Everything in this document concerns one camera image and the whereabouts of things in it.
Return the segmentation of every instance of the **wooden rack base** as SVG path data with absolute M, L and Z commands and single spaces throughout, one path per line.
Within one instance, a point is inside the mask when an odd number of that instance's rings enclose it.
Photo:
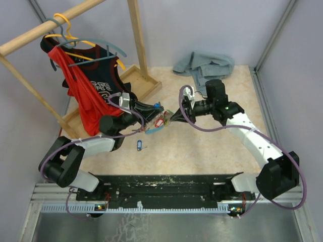
M 132 65 L 127 70 L 125 70 L 120 75 L 120 78 L 124 83 L 131 83 L 131 91 L 136 94 L 139 101 L 144 101 L 162 88 L 162 83 L 160 81 L 157 81 L 151 75 L 147 74 L 147 78 L 144 78 L 141 70 L 136 65 Z M 74 134 L 76 138 L 89 137 L 89 135 L 83 128 L 83 123 L 78 108 L 65 115 L 63 117 L 63 120 L 76 133 L 76 135 Z M 58 123 L 65 130 L 60 120 L 58 120 Z M 70 130 L 65 130 L 65 132 L 70 136 Z
M 104 1 L 105 0 L 86 0 L 67 10 L 63 13 L 63 15 L 69 20 L 73 19 Z M 138 0 L 128 0 L 128 7 L 140 68 L 133 65 L 120 77 L 125 83 L 131 82 L 132 91 L 137 95 L 139 100 L 143 100 L 159 90 L 162 87 L 162 84 L 151 77 L 147 71 Z M 54 18 L 61 24 L 65 23 L 65 19 L 61 17 Z M 84 131 L 83 125 L 81 125 L 82 122 L 79 117 L 78 109 L 64 117 L 61 117 L 37 92 L 37 90 L 32 87 L 30 83 L 19 73 L 19 71 L 5 58 L 6 55 L 18 50 L 45 33 L 52 31 L 56 27 L 58 27 L 56 23 L 53 21 L 47 21 L 10 40 L 9 42 L 0 45 L 0 62 L 3 63 L 4 66 L 45 106 L 45 108 L 47 108 L 47 110 L 49 110 L 57 118 L 59 124 L 67 132 L 70 138 L 86 137 L 88 134 Z

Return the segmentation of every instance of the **white wall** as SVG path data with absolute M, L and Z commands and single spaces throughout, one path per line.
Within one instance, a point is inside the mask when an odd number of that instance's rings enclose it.
M 307 202 L 323 238 L 323 1 L 299 1 L 260 70 L 282 145 L 300 157 Z
M 82 0 L 38 0 L 47 17 Z M 288 0 L 139 0 L 149 66 L 173 66 L 194 50 L 227 54 L 255 66 Z M 116 44 L 137 63 L 126 0 L 108 0 L 71 21 L 72 34 Z
M 0 44 L 39 24 L 27 1 L 3 2 L 0 8 Z M 7 56 L 8 60 L 63 113 L 66 90 L 62 75 L 54 72 L 39 40 Z M 52 114 L 0 64 L 0 241 L 14 242 L 22 229 L 37 181 L 38 165 L 57 137 Z

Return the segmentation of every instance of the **gray towel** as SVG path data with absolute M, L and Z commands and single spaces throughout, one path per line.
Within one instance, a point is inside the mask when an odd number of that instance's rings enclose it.
M 173 72 L 180 76 L 193 76 L 197 91 L 206 97 L 205 83 L 229 76 L 233 67 L 234 60 L 230 57 L 194 51 L 179 61 Z

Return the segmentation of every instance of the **beige floor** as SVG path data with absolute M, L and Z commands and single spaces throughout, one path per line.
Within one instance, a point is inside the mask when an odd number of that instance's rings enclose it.
M 193 85 L 191 77 L 172 73 L 171 67 L 153 67 L 151 75 L 163 83 L 163 88 L 145 103 L 161 102 L 165 109 L 178 109 L 178 92 L 185 85 Z M 223 79 L 229 100 L 238 102 L 251 121 L 262 131 L 265 126 L 253 87 L 248 66 L 236 66 L 230 77 Z M 70 108 L 75 107 L 75 100 Z M 196 124 L 203 128 L 220 125 L 209 116 L 199 117 Z M 137 140 L 143 147 L 138 152 Z M 248 150 L 229 131 L 204 133 L 189 124 L 174 122 L 152 134 L 127 137 L 114 152 L 101 153 L 82 161 L 81 169 L 94 174 L 220 174 L 259 172 Z

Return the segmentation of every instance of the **blue hanger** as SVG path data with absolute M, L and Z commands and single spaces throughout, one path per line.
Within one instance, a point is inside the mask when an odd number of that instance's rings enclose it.
M 61 28 L 61 36 L 65 39 L 65 41 L 68 41 L 68 39 L 64 36 L 64 28 L 62 27 L 61 23 L 59 21 L 57 21 L 56 19 L 53 19 L 53 18 L 46 18 L 45 19 L 46 21 L 50 20 L 50 21 L 53 21 L 54 23 L 56 23 L 60 28 Z M 67 45 L 66 43 L 63 43 L 64 47 L 68 48 L 68 49 L 72 49 L 76 46 L 76 42 L 74 42 L 73 45 Z
M 78 41 L 83 41 L 83 40 L 87 40 L 87 41 L 90 41 L 90 42 L 99 42 L 99 43 L 106 44 L 107 56 L 106 57 L 102 57 L 102 58 L 98 58 L 98 59 L 88 60 L 88 61 L 85 61 L 85 62 L 70 64 L 69 67 L 78 66 L 78 65 L 82 65 L 82 64 L 86 64 L 86 63 L 91 63 L 91 62 L 102 61 L 104 59 L 114 58 L 114 57 L 117 56 L 117 52 L 119 52 L 123 57 L 127 57 L 127 54 L 124 53 L 123 50 L 121 50 L 120 48 L 116 47 L 115 45 L 113 45 L 113 44 L 111 44 L 111 43 L 109 43 L 107 41 L 100 40 L 100 39 L 92 39 L 92 38 L 73 39 L 73 40 L 68 40 L 68 41 L 66 41 L 64 43 L 60 43 L 60 44 L 57 45 L 57 47 L 60 47 L 60 46 L 62 46 L 64 44 L 68 44 L 68 43 L 72 43 L 72 42 L 78 42 Z M 113 49 L 115 49 L 117 51 L 114 55 L 110 55 L 109 46 L 112 47 Z

